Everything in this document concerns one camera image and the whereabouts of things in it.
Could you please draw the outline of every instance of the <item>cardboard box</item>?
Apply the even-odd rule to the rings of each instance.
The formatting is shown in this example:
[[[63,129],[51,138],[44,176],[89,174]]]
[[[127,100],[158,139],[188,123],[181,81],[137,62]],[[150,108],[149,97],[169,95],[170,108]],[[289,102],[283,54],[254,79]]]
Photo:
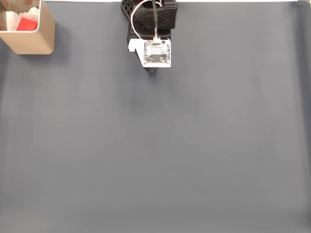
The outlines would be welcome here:
[[[17,8],[17,13],[21,13],[21,11],[20,8]],[[51,54],[54,51],[55,21],[44,0],[39,2],[39,11],[38,28],[35,31],[0,31],[0,38],[16,54]]]

